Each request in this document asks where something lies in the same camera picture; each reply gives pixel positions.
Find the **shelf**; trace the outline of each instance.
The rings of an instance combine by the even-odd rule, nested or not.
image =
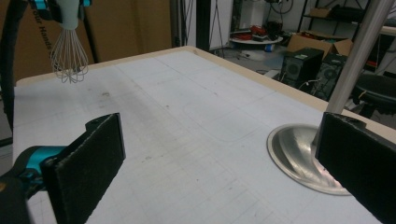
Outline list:
[[[249,44],[249,45],[266,45],[266,44],[275,44],[283,40],[283,37],[280,36],[276,40],[264,40],[264,41],[255,41],[255,40],[240,40],[235,38],[230,38],[230,41],[234,43],[240,44]]]
[[[310,15],[304,15],[304,17],[311,18],[311,19],[325,20],[325,21],[339,21],[339,22],[343,22],[343,23],[351,23],[351,24],[356,24],[356,25],[361,23],[361,21],[339,20],[339,19],[332,18],[332,17],[314,17],[314,16],[310,16]]]

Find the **table surface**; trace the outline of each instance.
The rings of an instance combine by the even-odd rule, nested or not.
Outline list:
[[[97,64],[78,84],[49,77],[18,83],[14,158],[121,115],[126,160],[88,223],[378,223],[354,197],[308,189],[270,159],[273,129],[319,125],[326,103],[313,96],[191,47]],[[46,192],[29,207],[55,223]]]

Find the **metal pole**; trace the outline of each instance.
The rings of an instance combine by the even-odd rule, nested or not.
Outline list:
[[[369,2],[370,5],[367,8],[356,41],[346,60],[341,76],[335,85],[326,112],[334,114],[342,113],[394,1],[395,0],[381,0]],[[311,154],[314,157],[317,155],[320,129],[321,125],[319,125],[314,141],[311,144]]]

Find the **cable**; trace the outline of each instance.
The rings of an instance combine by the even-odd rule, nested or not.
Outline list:
[[[210,32],[210,38],[209,38],[209,46],[212,43],[212,36],[213,36],[213,29],[215,28],[215,19],[218,19],[218,25],[219,25],[219,35],[220,35],[220,44],[221,44],[221,51],[222,51],[222,58],[224,58],[224,47],[222,43],[222,36],[221,36],[221,25],[220,25],[220,19],[219,19],[219,5],[218,5],[218,0],[216,0],[216,6],[215,6],[215,14],[213,15],[213,21],[212,21],[212,30]]]

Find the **whisk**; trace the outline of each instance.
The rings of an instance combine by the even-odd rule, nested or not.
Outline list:
[[[80,82],[88,73],[88,57],[78,40],[79,0],[55,0],[61,10],[61,34],[50,54],[52,70],[62,82]]]

